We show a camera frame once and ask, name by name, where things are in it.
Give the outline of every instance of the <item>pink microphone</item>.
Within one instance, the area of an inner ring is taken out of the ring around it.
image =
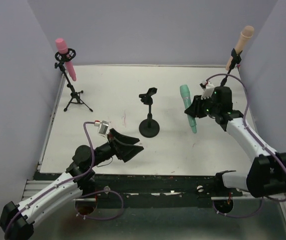
[[[57,50],[60,54],[68,53],[68,47],[67,47],[67,44],[63,38],[58,38],[58,39],[56,39],[55,42],[56,42]],[[72,62],[67,61],[65,63],[65,65],[66,65],[67,71],[69,73],[69,76],[71,76],[72,80],[75,82],[76,81],[76,73],[75,73]]]

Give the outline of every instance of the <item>round stand base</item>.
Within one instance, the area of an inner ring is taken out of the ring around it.
[[[147,122],[147,119],[145,119],[141,124],[139,124],[139,132],[146,138],[153,138],[159,133],[159,124],[157,121],[152,119],[151,127],[148,127]]]

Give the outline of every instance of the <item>microphone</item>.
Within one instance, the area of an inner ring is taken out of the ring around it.
[[[189,89],[187,85],[182,85],[179,87],[179,91],[181,93],[181,97],[183,98],[185,109],[189,108],[192,105],[191,95],[189,93]],[[189,126],[191,127],[193,133],[197,133],[196,130],[196,120],[192,118],[190,115],[187,115]]]
[[[238,39],[238,42],[236,44],[236,46],[234,47],[235,49],[235,52],[237,55],[240,54],[241,51],[243,51],[243,48],[245,47],[246,43],[248,42],[248,40],[251,39],[251,37],[253,36],[254,34],[254,28],[252,26],[246,26],[241,34],[239,35],[239,39]],[[233,57],[231,56],[226,64],[226,67],[225,69],[228,71],[229,70],[229,67],[231,65],[231,62],[232,62],[232,59]]]
[[[58,38],[58,39],[56,39],[55,42],[56,42],[57,50],[60,54],[66,54],[69,52],[67,44],[63,38]],[[69,76],[71,76],[72,80],[75,82],[76,81],[76,73],[75,73],[72,62],[67,61],[67,62],[65,62],[65,65],[66,65],[67,71],[69,73]]]

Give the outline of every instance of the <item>screw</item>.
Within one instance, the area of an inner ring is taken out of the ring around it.
[[[203,186],[201,186],[201,185],[197,186],[196,189],[197,189],[197,191],[198,191],[199,193],[201,193],[201,192],[204,191],[204,188],[203,188]]]
[[[104,187],[104,192],[107,194],[109,193],[111,188],[109,186]]]

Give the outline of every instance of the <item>green microphone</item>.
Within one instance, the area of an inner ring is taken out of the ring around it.
[[[189,93],[189,89],[187,85],[182,85],[179,87],[179,91],[181,93],[181,97],[183,98],[185,109],[189,108],[192,105],[191,95]],[[190,115],[187,115],[189,126],[191,127],[193,133],[197,133],[196,130],[196,120],[192,118]]]

